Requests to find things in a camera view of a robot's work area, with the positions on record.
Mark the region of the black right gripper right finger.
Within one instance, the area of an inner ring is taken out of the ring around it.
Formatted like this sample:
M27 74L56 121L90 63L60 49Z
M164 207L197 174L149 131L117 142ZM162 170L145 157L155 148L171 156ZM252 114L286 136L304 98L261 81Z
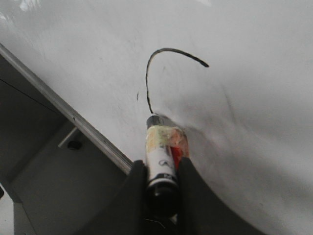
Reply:
M262 235L232 211L205 183L189 158L179 163L180 235Z

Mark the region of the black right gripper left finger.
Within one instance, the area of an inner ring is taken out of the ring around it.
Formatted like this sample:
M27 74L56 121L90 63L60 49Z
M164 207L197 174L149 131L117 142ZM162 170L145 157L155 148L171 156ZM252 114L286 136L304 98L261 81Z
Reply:
M135 161L119 193L80 234L142 235L145 184L146 167L143 161Z

